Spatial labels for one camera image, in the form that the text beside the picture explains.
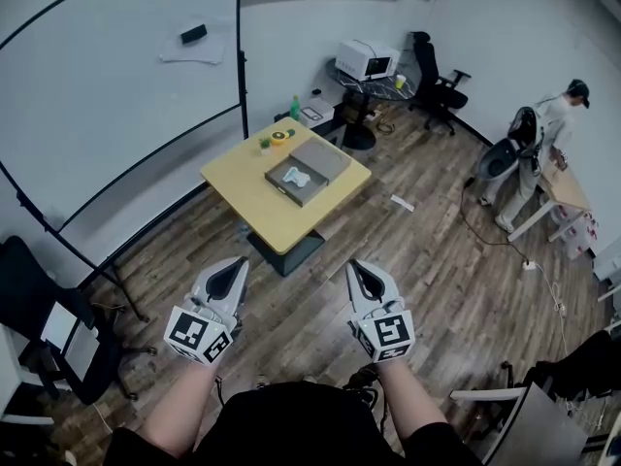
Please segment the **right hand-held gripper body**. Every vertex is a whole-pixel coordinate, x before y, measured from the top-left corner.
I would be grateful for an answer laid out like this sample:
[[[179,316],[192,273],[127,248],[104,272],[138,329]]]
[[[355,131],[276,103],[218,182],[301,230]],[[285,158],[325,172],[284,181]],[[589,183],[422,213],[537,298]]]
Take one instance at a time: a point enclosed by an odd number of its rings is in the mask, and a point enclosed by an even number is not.
[[[383,303],[349,321],[354,338],[373,363],[407,355],[415,343],[410,310],[402,297]]]

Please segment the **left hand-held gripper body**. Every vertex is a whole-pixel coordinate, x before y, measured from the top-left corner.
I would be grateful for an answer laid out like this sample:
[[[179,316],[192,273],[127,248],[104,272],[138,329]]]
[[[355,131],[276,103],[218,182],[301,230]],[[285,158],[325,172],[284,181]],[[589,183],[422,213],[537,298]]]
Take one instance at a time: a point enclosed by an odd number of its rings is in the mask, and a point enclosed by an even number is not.
[[[215,300],[186,293],[175,306],[164,332],[164,341],[179,355],[204,366],[213,366],[242,330],[237,314],[243,295]]]

